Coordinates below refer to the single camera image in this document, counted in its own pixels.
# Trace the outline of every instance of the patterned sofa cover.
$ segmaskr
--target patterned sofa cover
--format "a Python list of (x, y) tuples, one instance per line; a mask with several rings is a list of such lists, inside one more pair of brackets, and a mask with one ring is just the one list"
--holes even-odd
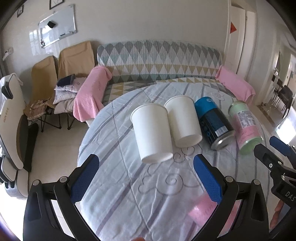
[(230, 92), (215, 80), (221, 55), (214, 48), (162, 40), (127, 41), (99, 46), (97, 58), (113, 75), (104, 105), (126, 92), (163, 81), (202, 82)]

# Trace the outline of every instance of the white massage chair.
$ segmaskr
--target white massage chair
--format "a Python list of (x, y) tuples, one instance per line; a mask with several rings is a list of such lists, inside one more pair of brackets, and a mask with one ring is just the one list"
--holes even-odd
[(28, 197), (28, 178), (38, 124), (28, 125), (23, 113), (25, 100), (16, 74), (6, 76), (2, 86), (5, 100), (0, 115), (0, 182), (11, 197)]

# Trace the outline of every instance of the can label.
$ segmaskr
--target can label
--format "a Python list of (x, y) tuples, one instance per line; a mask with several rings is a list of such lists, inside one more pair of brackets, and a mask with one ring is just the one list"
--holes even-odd
[(211, 145), (223, 134), (234, 130), (218, 108), (208, 111), (200, 118), (200, 127), (203, 136), (208, 139)]
[(261, 137), (252, 113), (249, 110), (239, 111), (234, 115), (237, 145), (241, 149), (246, 141), (255, 137)]

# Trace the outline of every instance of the green can bottom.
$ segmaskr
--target green can bottom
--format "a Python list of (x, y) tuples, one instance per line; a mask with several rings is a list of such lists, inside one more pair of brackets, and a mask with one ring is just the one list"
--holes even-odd
[(262, 143), (263, 139), (262, 137), (254, 137), (250, 140), (247, 140), (242, 148), (240, 149), (240, 154), (242, 155), (247, 155), (250, 154), (252, 151), (254, 151), (255, 146), (257, 146), (258, 144)]

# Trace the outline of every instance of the stack of pillows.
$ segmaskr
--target stack of pillows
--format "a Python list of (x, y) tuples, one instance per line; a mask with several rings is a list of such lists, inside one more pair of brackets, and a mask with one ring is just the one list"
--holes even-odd
[(57, 82), (53, 101), (56, 104), (55, 114), (73, 111), (75, 97), (85, 80), (85, 77), (75, 78), (75, 74), (72, 74)]

